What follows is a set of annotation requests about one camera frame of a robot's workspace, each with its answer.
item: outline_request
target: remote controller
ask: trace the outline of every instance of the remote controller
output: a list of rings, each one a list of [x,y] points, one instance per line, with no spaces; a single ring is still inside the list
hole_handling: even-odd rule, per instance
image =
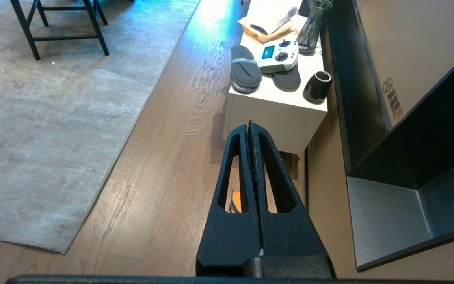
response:
[[[264,44],[258,65],[262,73],[292,70],[297,65],[299,45],[295,38],[285,37]]]

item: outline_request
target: gray rug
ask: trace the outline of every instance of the gray rug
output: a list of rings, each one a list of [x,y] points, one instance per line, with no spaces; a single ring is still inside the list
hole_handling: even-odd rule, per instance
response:
[[[65,253],[197,2],[102,0],[109,56],[97,39],[49,41],[35,61],[0,0],[0,241]],[[93,34],[86,11],[46,13],[51,27],[36,12],[34,36]]]

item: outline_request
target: controller screen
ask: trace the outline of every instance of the controller screen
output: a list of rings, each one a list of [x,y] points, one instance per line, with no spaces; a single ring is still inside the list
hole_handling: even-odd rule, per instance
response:
[[[264,52],[262,54],[262,59],[271,58],[273,53],[274,53],[274,45],[271,45],[270,47],[265,47]]]

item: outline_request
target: black mug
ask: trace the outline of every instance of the black mug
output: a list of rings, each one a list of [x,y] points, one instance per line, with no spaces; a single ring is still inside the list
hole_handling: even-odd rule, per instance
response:
[[[321,104],[325,101],[331,85],[332,76],[328,72],[316,72],[304,87],[302,95],[312,104]]]

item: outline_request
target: chair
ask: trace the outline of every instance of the chair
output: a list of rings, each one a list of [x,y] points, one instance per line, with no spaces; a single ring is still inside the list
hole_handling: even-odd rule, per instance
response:
[[[27,42],[31,47],[31,51],[33,52],[34,58],[36,60],[40,60],[40,56],[38,53],[38,49],[36,49],[36,42],[37,41],[50,41],[50,40],[69,40],[69,39],[85,39],[85,38],[98,38],[99,43],[101,43],[101,47],[104,51],[104,54],[109,55],[108,48],[106,47],[106,43],[101,33],[101,29],[99,28],[99,24],[97,23],[97,12],[99,11],[99,16],[101,16],[101,20],[103,21],[104,25],[108,25],[104,13],[99,5],[99,0],[93,0],[93,4],[90,3],[90,0],[83,0],[83,7],[43,7],[41,5],[40,0],[34,0],[31,10],[27,15],[27,18],[22,11],[22,7],[20,6],[19,0],[10,0],[13,9],[15,10],[15,14],[22,26],[24,34],[26,36]],[[38,9],[38,13],[41,16],[41,20],[43,21],[43,25],[48,27],[47,17],[45,16],[45,11],[74,11],[74,10],[86,10],[87,14],[89,14],[90,22],[94,27],[96,34],[86,34],[86,35],[72,35],[72,36],[50,36],[50,37],[33,37],[31,31],[29,30],[29,25],[34,16],[34,12]]]

